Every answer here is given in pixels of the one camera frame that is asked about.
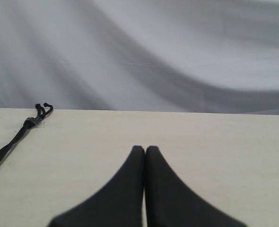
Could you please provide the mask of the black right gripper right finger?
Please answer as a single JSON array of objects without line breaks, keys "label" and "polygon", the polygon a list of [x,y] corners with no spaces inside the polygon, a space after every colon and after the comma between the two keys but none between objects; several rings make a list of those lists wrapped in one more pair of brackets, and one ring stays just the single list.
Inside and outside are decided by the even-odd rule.
[{"label": "black right gripper right finger", "polygon": [[244,227],[191,190],[157,146],[145,156],[145,204],[149,227]]}]

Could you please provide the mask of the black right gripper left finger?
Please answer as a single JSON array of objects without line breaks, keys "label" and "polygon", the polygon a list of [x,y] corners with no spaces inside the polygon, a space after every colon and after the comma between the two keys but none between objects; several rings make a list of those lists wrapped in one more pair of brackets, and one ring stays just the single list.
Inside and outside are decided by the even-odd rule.
[{"label": "black right gripper left finger", "polygon": [[133,146],[127,159],[99,191],[54,217],[50,227],[140,227],[145,151]]}]

